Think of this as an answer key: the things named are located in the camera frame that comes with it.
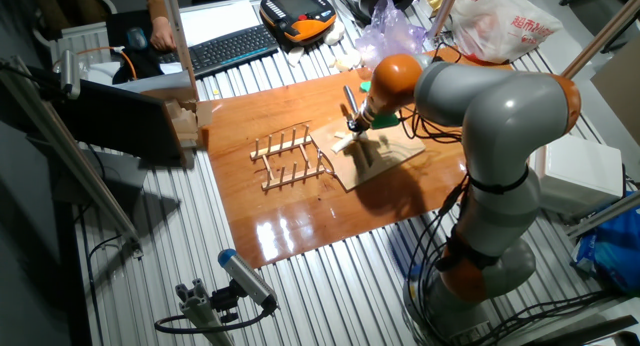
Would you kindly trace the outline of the person hand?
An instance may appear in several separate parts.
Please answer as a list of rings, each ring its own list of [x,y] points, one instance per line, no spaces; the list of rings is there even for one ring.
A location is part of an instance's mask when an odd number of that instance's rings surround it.
[[[166,17],[157,17],[152,21],[151,45],[158,51],[173,51],[176,43],[169,20]]]

